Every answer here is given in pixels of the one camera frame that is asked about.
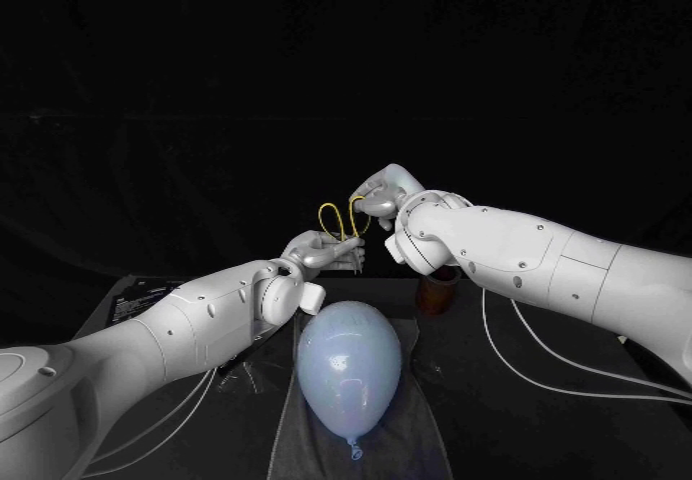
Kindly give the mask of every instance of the black table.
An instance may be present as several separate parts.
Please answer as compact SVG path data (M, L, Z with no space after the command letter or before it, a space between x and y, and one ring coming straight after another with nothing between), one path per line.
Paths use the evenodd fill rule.
M126 277L114 291L131 281L133 277ZM327 289L327 302L359 300L388 317L417 318L421 334L411 368L433 408L457 478L634 480L688 476L692 434L670 405L577 397L544 390L521 379L489 345L482 290L469 280L459 284L448 312L437 317L427 317L415 308L417 280L323 278L316 283ZM108 304L110 297L78 336L104 327ZM596 368L646 378L610 332L535 307L519 304L519 308L558 353ZM531 338L509 300L490 292L486 312L496 346L532 379L564 389L658 394L562 364ZM287 327L245 359L238 359L245 360L258 382L251 385L250 377L239 376L219 391L216 377L198 412L169 443L141 462L102 478L265 478L293 368ZM173 382L136 405L118 421L101 451L118 446L166 415L201 377ZM92 468L107 469L146 452L175 430L189 409L183 408L139 444Z

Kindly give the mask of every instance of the light blue balloon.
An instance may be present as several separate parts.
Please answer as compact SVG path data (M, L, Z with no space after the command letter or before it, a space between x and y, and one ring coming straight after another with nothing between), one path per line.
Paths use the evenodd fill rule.
M362 302L329 305L300 337L297 376L324 426L363 454L356 440L376 425L397 391L401 346L379 310Z

